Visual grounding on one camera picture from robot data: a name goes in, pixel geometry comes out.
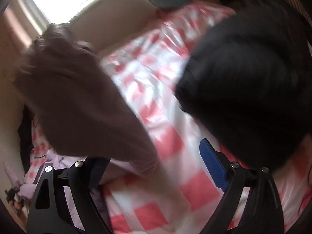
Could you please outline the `lilac purple jacket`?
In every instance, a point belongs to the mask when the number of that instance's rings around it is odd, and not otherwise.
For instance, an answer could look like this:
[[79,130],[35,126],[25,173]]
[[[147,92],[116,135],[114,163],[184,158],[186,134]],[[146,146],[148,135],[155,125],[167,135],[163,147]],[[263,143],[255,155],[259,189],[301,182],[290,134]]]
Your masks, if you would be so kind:
[[101,178],[121,211],[159,210],[168,221],[190,211],[173,169],[186,148],[175,98],[137,66],[116,86],[86,42],[51,25],[23,54],[14,86],[60,155],[109,160]]

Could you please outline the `pink checked plastic bed cover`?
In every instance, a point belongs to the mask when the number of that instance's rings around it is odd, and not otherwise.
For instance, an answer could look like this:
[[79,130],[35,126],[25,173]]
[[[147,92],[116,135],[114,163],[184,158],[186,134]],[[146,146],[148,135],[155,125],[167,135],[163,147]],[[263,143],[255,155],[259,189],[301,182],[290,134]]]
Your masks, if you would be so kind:
[[68,168],[28,232],[311,233],[311,26],[277,1],[194,2],[99,59],[66,25],[15,85]]

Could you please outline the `black puffer jacket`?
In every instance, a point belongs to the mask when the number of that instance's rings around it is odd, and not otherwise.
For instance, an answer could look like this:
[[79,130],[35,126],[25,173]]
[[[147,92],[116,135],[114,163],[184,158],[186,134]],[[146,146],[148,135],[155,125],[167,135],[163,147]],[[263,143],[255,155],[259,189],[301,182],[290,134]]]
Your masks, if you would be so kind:
[[251,168],[276,170],[311,133],[311,25],[283,0],[245,0],[197,43],[181,109]]

